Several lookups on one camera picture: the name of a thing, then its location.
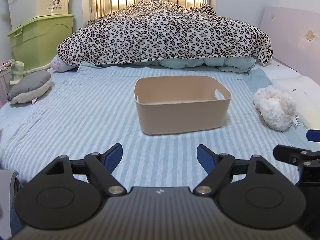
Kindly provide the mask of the white fluffy plush toy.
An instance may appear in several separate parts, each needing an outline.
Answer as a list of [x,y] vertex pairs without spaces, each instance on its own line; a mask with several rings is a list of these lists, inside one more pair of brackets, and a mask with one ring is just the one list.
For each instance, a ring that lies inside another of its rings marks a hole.
[[296,103],[289,94],[269,85],[255,92],[253,104],[269,128],[283,132],[291,127]]

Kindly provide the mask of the blue striped bed sheet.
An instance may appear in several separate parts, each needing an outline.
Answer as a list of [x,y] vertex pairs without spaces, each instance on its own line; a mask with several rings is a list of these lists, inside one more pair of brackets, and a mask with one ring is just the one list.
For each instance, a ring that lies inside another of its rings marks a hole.
[[[148,136],[140,130],[133,88],[141,77],[206,75],[232,94],[225,124],[210,131]],[[276,161],[278,144],[311,149],[303,125],[286,132],[269,129],[253,106],[253,94],[270,84],[260,69],[248,74],[226,73],[209,67],[192,70],[82,66],[71,73],[52,73],[53,86],[35,104],[1,108],[1,168],[15,170],[21,182],[31,180],[59,155],[81,159],[103,153],[115,143],[123,158],[114,176],[125,186],[196,186],[205,171],[196,159],[204,144],[216,153],[238,159],[259,154],[289,180],[294,166]]]

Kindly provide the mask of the beige plastic storage basket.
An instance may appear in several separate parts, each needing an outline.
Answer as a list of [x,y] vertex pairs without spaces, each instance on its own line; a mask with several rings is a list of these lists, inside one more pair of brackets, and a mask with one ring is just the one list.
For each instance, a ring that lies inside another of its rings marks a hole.
[[134,87],[140,129],[147,135],[219,128],[231,98],[228,89],[210,76],[143,77]]

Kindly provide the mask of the light green quilted comforter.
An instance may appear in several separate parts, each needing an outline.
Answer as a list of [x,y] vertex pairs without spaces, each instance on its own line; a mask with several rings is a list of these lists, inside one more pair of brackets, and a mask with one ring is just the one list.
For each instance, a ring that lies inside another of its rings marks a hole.
[[271,85],[262,70],[255,69],[253,57],[209,58],[200,60],[159,60],[151,62],[109,65],[94,68],[84,63],[79,68],[74,83],[91,92],[102,90],[129,90],[140,77],[156,75],[208,74],[219,81],[238,77],[252,91]]

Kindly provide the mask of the grey and cream cushion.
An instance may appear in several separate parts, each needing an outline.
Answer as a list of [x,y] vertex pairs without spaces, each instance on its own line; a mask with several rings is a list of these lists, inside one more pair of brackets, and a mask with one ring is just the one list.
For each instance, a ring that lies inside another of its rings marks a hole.
[[32,102],[43,96],[52,84],[50,72],[41,70],[23,77],[11,87],[7,101],[11,104]]

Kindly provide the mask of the pale pink pillow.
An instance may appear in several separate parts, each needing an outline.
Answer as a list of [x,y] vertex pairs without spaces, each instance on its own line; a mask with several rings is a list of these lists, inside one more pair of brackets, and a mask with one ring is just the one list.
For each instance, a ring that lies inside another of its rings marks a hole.
[[50,62],[50,68],[57,72],[67,72],[75,67],[66,64],[63,60],[60,59],[59,55],[57,54]]

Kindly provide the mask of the green plastic storage box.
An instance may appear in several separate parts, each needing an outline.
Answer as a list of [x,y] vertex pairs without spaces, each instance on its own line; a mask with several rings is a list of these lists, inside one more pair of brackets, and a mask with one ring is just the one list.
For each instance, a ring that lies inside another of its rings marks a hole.
[[49,66],[57,46],[73,32],[73,14],[39,16],[25,21],[8,33],[16,61],[31,73]]

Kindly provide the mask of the leopard print blanket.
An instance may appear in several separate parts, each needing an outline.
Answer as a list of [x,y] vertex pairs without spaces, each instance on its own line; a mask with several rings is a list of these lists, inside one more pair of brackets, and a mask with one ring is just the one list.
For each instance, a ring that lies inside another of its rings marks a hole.
[[273,56],[259,28],[218,16],[210,5],[187,9],[172,2],[140,2],[110,13],[72,33],[57,53],[75,67],[246,56],[267,64]]

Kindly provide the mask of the pink wall panel board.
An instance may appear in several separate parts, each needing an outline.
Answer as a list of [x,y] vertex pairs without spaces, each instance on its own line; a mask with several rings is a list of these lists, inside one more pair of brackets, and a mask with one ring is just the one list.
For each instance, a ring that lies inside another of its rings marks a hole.
[[276,60],[319,83],[319,24],[317,12],[266,7],[260,29]]

